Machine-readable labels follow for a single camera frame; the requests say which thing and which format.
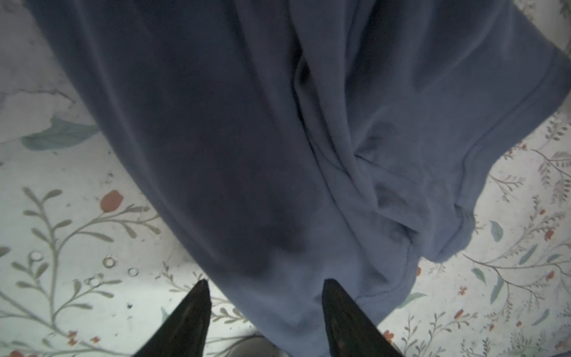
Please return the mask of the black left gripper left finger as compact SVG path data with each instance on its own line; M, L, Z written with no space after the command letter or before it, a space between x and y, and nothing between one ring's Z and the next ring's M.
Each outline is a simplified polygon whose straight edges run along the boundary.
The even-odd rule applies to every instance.
M208 281L200 280L135 357L201 357L211 321Z

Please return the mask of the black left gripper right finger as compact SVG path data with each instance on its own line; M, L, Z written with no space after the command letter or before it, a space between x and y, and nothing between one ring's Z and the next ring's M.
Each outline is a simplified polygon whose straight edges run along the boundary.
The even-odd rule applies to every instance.
M335 279L322 291L324 323L334 357L401 357Z

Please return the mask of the grey tank top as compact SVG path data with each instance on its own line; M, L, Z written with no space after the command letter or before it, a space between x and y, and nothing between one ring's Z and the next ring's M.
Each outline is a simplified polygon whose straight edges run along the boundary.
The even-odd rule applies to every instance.
M30 1L117 157L291 356L336 279L374 322L463 250L492 165L570 91L511 1Z

